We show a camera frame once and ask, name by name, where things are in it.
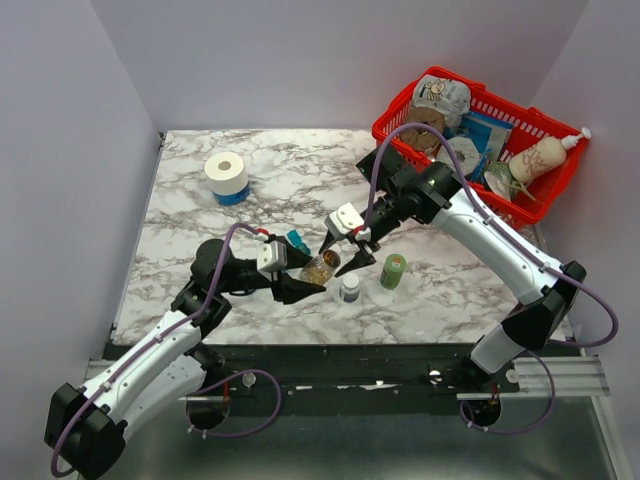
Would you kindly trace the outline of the teal weekly pill organizer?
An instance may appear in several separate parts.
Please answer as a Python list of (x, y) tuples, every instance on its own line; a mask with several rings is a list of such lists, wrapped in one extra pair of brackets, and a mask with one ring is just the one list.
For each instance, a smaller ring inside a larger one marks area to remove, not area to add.
[(286, 238), (288, 242), (292, 245), (292, 247), (295, 248), (296, 250), (299, 250), (305, 253), (306, 255), (311, 254), (311, 250), (309, 249), (307, 244), (304, 242), (303, 238), (301, 237), (301, 235), (298, 233), (297, 230), (295, 229), (290, 230), (286, 234)]

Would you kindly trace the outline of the clear jar of yellow pills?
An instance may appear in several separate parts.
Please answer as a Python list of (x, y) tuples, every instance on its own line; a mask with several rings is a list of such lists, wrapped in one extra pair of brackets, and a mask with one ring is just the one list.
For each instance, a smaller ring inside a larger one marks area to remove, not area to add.
[(341, 264), (338, 253), (331, 249), (315, 256), (300, 272), (304, 282), (324, 286), (334, 275)]

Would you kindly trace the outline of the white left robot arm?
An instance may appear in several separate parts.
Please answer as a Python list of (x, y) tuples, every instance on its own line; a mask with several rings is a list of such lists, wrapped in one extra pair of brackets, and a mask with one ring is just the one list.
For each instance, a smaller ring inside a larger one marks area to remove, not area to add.
[(203, 340), (230, 312), (226, 294), (268, 289), (289, 305), (323, 292), (289, 274), (309, 264), (309, 254), (262, 229), (254, 235), (258, 244), (249, 259), (233, 255), (229, 236), (202, 243), (189, 281), (156, 326), (93, 379), (53, 393), (44, 441), (55, 478), (100, 478), (134, 431), (161, 409), (185, 394), (209, 395), (220, 387), (222, 372), (207, 359)]

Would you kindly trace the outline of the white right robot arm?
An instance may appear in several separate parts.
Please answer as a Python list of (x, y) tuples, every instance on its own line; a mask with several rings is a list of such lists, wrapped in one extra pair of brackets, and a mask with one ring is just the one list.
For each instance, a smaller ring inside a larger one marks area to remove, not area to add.
[(435, 161), (418, 172), (394, 148), (388, 148), (375, 170), (378, 153), (373, 150), (357, 164), (365, 179), (375, 181), (385, 193), (374, 203), (368, 233), (357, 239), (365, 215), (345, 204), (326, 218), (327, 234), (321, 248), (327, 250), (342, 240), (358, 247), (340, 268), (338, 273), (344, 275), (374, 264), (380, 240), (413, 219), (451, 235), (482, 260), (517, 299), (516, 306), (474, 345), (460, 367), (462, 384), (471, 391), (483, 391), (494, 383), (496, 372), (517, 355), (542, 349), (573, 306), (577, 288), (553, 273), (560, 271), (581, 282), (586, 270), (577, 261), (563, 264), (539, 251), (488, 207), (475, 209), (476, 194), (465, 192), (448, 165)]

